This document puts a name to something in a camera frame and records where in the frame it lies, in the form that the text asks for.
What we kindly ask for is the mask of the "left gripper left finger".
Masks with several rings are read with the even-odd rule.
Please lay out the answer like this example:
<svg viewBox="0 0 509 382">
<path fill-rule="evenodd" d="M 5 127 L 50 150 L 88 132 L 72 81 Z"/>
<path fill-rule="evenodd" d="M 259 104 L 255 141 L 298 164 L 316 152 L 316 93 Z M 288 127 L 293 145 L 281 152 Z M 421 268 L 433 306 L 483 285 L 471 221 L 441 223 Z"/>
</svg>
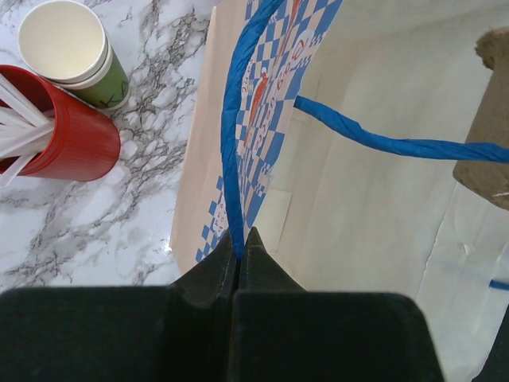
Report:
<svg viewBox="0 0 509 382">
<path fill-rule="evenodd" d="M 222 381 L 238 266 L 229 236 L 168 286 L 1 295 L 4 381 Z"/>
</svg>

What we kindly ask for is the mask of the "white straws bundle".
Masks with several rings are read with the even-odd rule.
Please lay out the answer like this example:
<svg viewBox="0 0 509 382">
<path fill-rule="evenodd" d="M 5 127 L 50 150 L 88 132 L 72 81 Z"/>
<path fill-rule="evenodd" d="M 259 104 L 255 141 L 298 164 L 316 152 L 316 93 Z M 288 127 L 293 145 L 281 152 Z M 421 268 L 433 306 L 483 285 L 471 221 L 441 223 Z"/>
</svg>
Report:
<svg viewBox="0 0 509 382">
<path fill-rule="evenodd" d="M 1 159 L 14 158 L 1 174 L 1 188 L 49 144 L 55 127 L 55 111 L 40 111 L 12 83 L 1 76 Z"/>
</svg>

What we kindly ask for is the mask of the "cardboard cup carrier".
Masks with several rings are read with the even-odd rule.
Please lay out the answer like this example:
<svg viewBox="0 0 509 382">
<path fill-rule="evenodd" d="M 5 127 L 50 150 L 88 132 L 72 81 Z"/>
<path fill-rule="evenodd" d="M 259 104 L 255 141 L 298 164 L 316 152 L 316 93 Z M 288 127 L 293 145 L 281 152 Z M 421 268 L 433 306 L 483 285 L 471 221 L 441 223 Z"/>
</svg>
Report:
<svg viewBox="0 0 509 382">
<path fill-rule="evenodd" d="M 476 54 L 491 78 L 466 142 L 489 142 L 508 148 L 508 28 L 492 29 L 476 42 Z M 464 187 L 502 209 L 508 209 L 508 165 L 458 161 L 453 177 Z"/>
</svg>

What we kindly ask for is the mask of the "paper takeout bag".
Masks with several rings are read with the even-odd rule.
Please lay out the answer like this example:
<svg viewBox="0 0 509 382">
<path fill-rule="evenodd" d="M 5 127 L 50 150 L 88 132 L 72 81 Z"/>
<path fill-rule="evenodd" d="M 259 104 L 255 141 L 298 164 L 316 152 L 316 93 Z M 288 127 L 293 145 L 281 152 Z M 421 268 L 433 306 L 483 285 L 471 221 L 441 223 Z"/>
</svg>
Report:
<svg viewBox="0 0 509 382">
<path fill-rule="evenodd" d="M 492 75 L 476 42 L 503 27 L 505 1 L 284 1 L 242 76 L 244 229 L 306 289 L 412 298 L 448 381 L 508 378 L 508 209 L 460 184 L 456 160 L 367 148 L 293 102 L 466 142 Z"/>
</svg>

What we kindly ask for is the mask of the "red ribbed cup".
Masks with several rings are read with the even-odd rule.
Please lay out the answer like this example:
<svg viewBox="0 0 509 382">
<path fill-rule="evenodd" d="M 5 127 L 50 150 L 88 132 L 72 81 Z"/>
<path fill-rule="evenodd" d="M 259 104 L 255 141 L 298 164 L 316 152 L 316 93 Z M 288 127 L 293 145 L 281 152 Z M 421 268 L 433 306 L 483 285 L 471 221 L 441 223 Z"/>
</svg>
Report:
<svg viewBox="0 0 509 382">
<path fill-rule="evenodd" d="M 94 181 L 119 159 L 119 130 L 111 119 L 20 67 L 3 64 L 1 74 L 40 111 L 55 112 L 49 144 L 21 176 Z"/>
</svg>

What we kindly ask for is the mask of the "green paper cup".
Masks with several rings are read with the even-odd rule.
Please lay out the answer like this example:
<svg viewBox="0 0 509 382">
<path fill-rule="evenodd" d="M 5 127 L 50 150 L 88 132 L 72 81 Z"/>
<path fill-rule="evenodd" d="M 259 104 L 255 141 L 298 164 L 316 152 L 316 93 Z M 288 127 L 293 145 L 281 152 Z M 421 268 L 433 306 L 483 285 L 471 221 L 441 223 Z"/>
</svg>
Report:
<svg viewBox="0 0 509 382">
<path fill-rule="evenodd" d="M 128 76 L 103 23 L 84 4 L 36 6 L 19 25 L 17 46 L 33 72 L 97 109 L 113 110 L 128 99 Z"/>
</svg>

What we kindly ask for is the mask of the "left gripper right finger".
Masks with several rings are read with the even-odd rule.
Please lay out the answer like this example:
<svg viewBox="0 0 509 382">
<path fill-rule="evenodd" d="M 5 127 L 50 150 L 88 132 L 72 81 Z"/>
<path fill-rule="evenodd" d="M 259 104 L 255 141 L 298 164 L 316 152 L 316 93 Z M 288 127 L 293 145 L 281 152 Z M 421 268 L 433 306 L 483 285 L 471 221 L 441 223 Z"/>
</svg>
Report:
<svg viewBox="0 0 509 382">
<path fill-rule="evenodd" d="M 423 313 L 394 293 L 311 292 L 247 237 L 232 311 L 235 381 L 441 381 Z"/>
</svg>

